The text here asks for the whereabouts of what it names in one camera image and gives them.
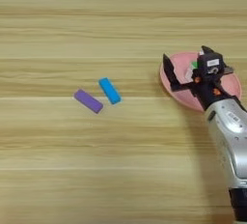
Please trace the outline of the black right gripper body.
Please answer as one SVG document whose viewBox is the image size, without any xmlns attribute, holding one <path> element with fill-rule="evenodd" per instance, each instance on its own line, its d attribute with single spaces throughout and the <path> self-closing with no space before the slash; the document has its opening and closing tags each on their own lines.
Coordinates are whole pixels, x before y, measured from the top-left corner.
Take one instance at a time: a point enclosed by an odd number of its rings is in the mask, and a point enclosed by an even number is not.
<svg viewBox="0 0 247 224">
<path fill-rule="evenodd" d="M 204 110 L 220 100 L 239 100 L 239 82 L 230 67 L 224 67 L 222 70 L 216 67 L 211 70 L 194 69 L 192 79 L 191 93 Z"/>
</svg>

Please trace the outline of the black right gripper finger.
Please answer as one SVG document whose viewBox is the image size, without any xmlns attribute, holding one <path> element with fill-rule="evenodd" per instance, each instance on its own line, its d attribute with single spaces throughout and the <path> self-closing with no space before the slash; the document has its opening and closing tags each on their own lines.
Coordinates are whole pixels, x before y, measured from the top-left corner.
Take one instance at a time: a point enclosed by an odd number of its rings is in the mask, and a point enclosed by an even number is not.
<svg viewBox="0 0 247 224">
<path fill-rule="evenodd" d="M 203 51 L 204 55 L 205 54 L 214 53 L 214 50 L 213 49 L 211 49 L 210 47 L 207 47 L 205 45 L 202 45 L 202 51 Z"/>
<path fill-rule="evenodd" d="M 191 91 L 193 80 L 187 79 L 185 75 L 192 70 L 194 62 L 193 53 L 177 53 L 168 57 L 163 55 L 162 61 L 162 83 L 170 92 Z"/>
</svg>

